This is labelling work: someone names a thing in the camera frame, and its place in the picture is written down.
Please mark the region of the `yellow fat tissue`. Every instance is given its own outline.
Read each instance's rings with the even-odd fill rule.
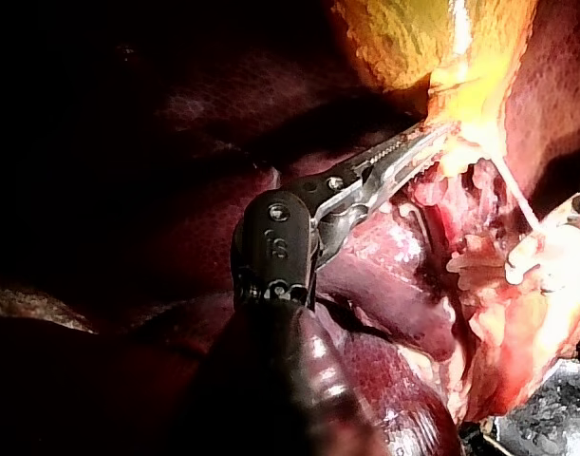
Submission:
[[[440,172],[491,159],[529,223],[538,221],[507,168],[505,102],[536,0],[330,0],[332,24],[368,86],[428,122],[458,122]]]

